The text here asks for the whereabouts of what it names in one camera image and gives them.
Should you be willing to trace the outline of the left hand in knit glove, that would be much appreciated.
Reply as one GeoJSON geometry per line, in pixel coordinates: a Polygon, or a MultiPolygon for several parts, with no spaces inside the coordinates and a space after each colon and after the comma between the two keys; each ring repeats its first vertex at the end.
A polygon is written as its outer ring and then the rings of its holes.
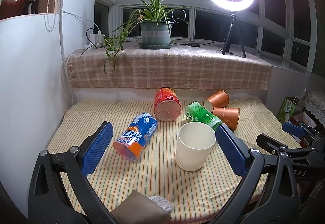
{"type": "Polygon", "coordinates": [[[165,198],[163,198],[161,196],[151,196],[151,197],[147,197],[147,198],[150,199],[151,201],[153,201],[154,203],[156,203],[159,207],[164,209],[167,213],[171,214],[171,212],[173,211],[171,202],[169,202],[165,198]]]}

